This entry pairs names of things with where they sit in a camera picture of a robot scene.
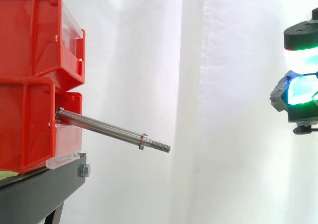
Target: curtain fold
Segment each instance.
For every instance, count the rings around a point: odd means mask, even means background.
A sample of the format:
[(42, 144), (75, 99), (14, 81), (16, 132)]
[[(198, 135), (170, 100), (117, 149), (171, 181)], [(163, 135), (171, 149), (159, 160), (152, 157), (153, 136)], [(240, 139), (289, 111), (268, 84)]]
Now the curtain fold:
[(170, 223), (317, 223), (317, 137), (268, 99), (288, 70), (284, 29), (316, 7), (183, 0)]

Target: dark metal shelf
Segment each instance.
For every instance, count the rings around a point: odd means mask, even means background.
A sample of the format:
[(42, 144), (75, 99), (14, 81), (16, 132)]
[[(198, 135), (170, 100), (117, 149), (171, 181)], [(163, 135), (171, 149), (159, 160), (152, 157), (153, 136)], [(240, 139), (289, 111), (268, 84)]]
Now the dark metal shelf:
[(57, 169), (47, 168), (0, 181), (0, 223), (59, 223), (63, 202), (85, 183), (86, 154)]

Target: screw thread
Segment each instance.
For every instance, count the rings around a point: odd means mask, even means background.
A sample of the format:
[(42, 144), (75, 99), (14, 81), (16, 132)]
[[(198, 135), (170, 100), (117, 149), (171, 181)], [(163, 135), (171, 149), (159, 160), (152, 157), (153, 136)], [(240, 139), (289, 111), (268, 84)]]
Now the screw thread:
[(171, 148), (170, 146), (167, 146), (165, 144), (159, 143), (157, 141), (151, 141), (149, 147), (153, 148), (153, 149), (157, 149), (157, 150), (163, 151), (163, 152), (166, 152), (166, 153), (169, 153), (170, 152), (170, 148)]

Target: stainless steel shaft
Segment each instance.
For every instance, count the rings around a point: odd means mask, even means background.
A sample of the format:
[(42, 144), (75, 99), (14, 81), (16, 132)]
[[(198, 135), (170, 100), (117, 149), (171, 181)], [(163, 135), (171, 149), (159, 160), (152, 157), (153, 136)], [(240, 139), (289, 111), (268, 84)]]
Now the stainless steel shaft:
[(56, 119), (67, 122), (71, 125), (81, 127), (90, 131), (94, 131), (106, 136), (110, 136), (121, 141), (125, 141), (139, 146), (143, 150), (144, 147), (151, 147), (163, 152), (169, 153), (170, 146), (148, 139), (148, 134), (138, 134), (123, 128), (113, 126), (71, 111), (59, 108), (56, 112)]

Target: threaded rod end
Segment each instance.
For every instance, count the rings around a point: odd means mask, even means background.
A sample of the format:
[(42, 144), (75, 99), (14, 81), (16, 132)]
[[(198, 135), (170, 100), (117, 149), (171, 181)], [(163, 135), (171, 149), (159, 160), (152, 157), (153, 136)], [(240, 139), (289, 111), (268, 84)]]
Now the threaded rod end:
[(147, 140), (146, 146), (150, 147), (150, 148), (153, 148), (153, 149), (157, 149), (157, 150), (166, 152), (166, 153), (169, 153), (170, 149), (171, 149), (170, 146), (167, 146), (167, 145), (165, 145), (163, 143), (159, 143), (157, 141), (152, 141), (152, 140)]

